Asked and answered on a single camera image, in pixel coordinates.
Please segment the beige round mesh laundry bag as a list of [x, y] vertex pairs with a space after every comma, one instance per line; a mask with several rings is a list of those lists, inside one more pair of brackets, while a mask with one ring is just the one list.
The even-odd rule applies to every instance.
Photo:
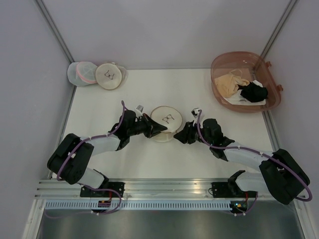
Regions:
[[153, 137], [156, 142], [169, 142], [182, 125], [181, 113], [173, 107], [159, 106], [152, 110], [151, 119], [167, 129]]

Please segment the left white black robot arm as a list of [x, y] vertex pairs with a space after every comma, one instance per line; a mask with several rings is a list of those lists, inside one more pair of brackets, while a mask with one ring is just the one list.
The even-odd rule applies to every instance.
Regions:
[[123, 149], [132, 136], [143, 134], [152, 138], [165, 130], [166, 126], [147, 114], [138, 117], [134, 111], [125, 110], [107, 134], [93, 137], [79, 137], [73, 133], [66, 135], [49, 158], [47, 168], [57, 175], [58, 180], [102, 191], [107, 188], [108, 178], [88, 167], [91, 157]]

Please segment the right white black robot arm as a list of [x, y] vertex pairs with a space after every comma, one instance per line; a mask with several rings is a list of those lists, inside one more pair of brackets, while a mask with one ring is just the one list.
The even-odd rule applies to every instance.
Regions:
[[312, 197], [310, 179], [293, 157], [284, 149], [261, 152], [243, 146], [224, 136], [215, 119], [206, 119], [202, 126], [186, 122], [174, 135], [183, 144], [206, 144], [214, 157], [226, 162], [238, 163], [255, 170], [250, 173], [239, 170], [226, 182], [225, 197], [250, 197], [258, 193], [270, 194], [278, 202], [288, 205], [292, 200], [308, 202]]

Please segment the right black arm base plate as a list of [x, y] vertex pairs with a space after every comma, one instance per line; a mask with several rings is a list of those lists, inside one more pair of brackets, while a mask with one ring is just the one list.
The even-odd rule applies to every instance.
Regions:
[[235, 180], [244, 172], [245, 170], [237, 171], [225, 182], [212, 182], [211, 191], [213, 198], [255, 198], [257, 192], [242, 191], [235, 182]]

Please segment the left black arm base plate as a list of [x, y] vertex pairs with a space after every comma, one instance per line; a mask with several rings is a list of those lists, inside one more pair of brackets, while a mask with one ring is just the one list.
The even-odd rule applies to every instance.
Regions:
[[101, 186], [99, 189], [90, 189], [82, 186], [80, 197], [81, 198], [120, 198], [123, 197], [125, 190], [124, 182], [108, 182]]

